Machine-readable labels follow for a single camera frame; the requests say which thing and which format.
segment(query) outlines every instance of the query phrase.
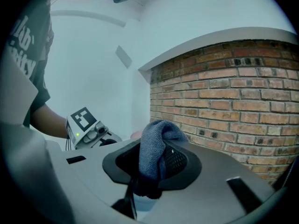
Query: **gray surface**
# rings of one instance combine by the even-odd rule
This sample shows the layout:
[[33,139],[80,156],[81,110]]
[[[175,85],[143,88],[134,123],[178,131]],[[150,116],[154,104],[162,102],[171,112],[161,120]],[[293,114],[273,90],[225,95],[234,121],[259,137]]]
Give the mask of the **gray surface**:
[[[9,125],[1,125],[0,129],[8,169],[40,212],[64,216],[77,224],[135,223],[108,206],[124,197],[126,186],[113,183],[102,170],[101,161],[106,154],[136,139],[61,152],[57,143],[46,143],[38,132]],[[184,148],[200,158],[201,174],[184,190],[164,191],[143,223],[223,224],[239,219],[245,211],[226,183],[237,176],[262,202],[274,193],[264,180],[228,155],[188,143]],[[67,163],[66,158],[78,155],[86,160]]]
[[[74,155],[70,153],[75,153],[77,151],[66,152],[70,154],[68,156],[65,155],[65,152],[61,152],[61,149],[57,143],[52,141],[47,143],[53,168],[56,172],[61,187],[72,206],[75,223],[134,223],[132,219],[107,206],[99,199],[98,196],[94,194],[97,193],[98,189],[105,190],[108,193],[109,189],[107,188],[109,187],[102,184],[94,189],[91,189],[91,187],[86,186],[86,184],[82,182],[81,178],[77,176],[77,173],[73,171],[71,165],[67,163],[66,157],[73,157]],[[78,150],[78,152],[79,151],[81,154],[86,155],[85,151],[87,150],[81,149]]]
[[[107,153],[134,140],[104,146],[105,149],[99,147],[64,152],[64,156],[69,158],[83,155],[88,159],[88,162],[82,161],[70,166],[92,193],[105,203],[111,204],[123,198],[126,188],[111,182],[103,171],[101,173],[101,160]],[[142,222],[222,224],[241,218],[246,215],[245,210],[226,182],[227,179],[238,176],[262,202],[274,193],[273,188],[264,180],[228,155],[193,144],[185,144],[184,148],[198,155],[202,163],[199,177],[184,190],[164,191]]]
[[65,159],[80,155],[86,158],[86,160],[69,165],[69,168],[96,197],[111,206],[118,199],[124,197],[127,185],[114,183],[104,172],[102,162],[108,153],[114,152],[131,142],[128,140],[107,146],[63,152],[63,156]]
[[228,155],[193,144],[184,148],[198,155],[199,177],[184,190],[163,192],[143,222],[223,224],[240,218],[245,211],[226,183],[233,177],[240,176],[262,202],[274,193],[264,180]]

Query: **white wall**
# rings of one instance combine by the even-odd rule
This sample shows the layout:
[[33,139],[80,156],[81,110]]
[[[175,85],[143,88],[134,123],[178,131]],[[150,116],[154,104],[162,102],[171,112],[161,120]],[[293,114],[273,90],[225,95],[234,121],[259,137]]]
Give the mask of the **white wall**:
[[141,23],[146,52],[136,57],[140,67],[182,43],[216,31],[266,27],[295,33],[274,0],[152,0],[144,8]]
[[112,132],[128,138],[131,82],[114,53],[121,28],[80,17],[53,17],[52,26],[55,38],[45,70],[48,106],[63,117],[90,107]]

